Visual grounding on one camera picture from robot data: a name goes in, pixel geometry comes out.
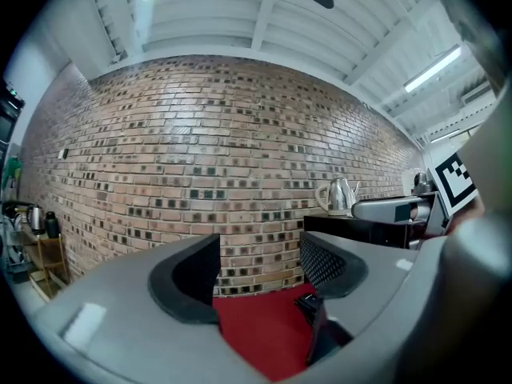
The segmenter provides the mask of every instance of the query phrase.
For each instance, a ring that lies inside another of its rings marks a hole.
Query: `ceiling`
[[[404,90],[461,44],[439,0],[334,0],[332,10],[312,0],[94,2],[118,54],[105,72],[181,54],[275,62],[356,95],[420,144],[435,137],[432,127],[461,112],[461,96],[486,80],[464,50],[436,78]]]

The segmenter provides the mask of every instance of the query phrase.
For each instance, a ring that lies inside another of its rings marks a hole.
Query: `black bottle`
[[[46,233],[48,234],[48,238],[58,238],[58,234],[61,233],[60,229],[58,228],[58,221],[55,217],[55,212],[46,212],[45,216],[45,228]]]

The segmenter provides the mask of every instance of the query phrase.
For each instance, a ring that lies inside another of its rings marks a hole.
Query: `white wall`
[[[16,47],[3,76],[26,102],[11,144],[21,145],[41,97],[68,62],[91,80],[113,56],[94,0],[50,0]]]
[[[425,166],[428,166],[430,161],[439,161],[442,158],[451,155],[453,152],[458,151],[468,139],[469,135],[464,133],[429,144],[423,150],[423,161]]]
[[[3,78],[10,82],[25,106],[10,143],[21,145],[36,106],[57,74],[70,61],[43,24],[34,24],[10,58]]]

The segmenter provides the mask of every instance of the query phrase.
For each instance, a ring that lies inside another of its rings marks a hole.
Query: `gray plastic panel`
[[[396,295],[359,336],[337,353],[284,382],[290,384],[393,382],[402,347],[425,308],[445,240],[446,237],[440,237],[424,243],[409,276]],[[342,318],[342,314],[335,310],[331,309],[327,313],[328,318],[334,320]]]
[[[408,270],[397,267],[397,262],[414,262],[416,250],[371,245],[339,238],[330,234],[311,232],[331,245],[359,256],[368,266],[368,275],[352,293],[344,298],[325,300],[327,316],[336,321],[352,336],[357,336],[387,306],[403,284]]]
[[[154,266],[203,239],[188,238],[95,267],[36,314],[36,331],[42,326],[49,335],[63,336],[83,305],[93,303],[106,312],[82,350],[85,358],[75,359],[86,371],[96,365],[128,381],[155,384],[268,382],[230,348],[216,325],[180,323],[150,296],[147,278]],[[69,352],[67,342],[61,340],[60,347]]]

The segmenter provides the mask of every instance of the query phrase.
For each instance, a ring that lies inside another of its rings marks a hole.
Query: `red floor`
[[[256,370],[272,381],[306,368],[311,327],[294,304],[311,284],[292,289],[245,296],[215,298],[224,339]]]

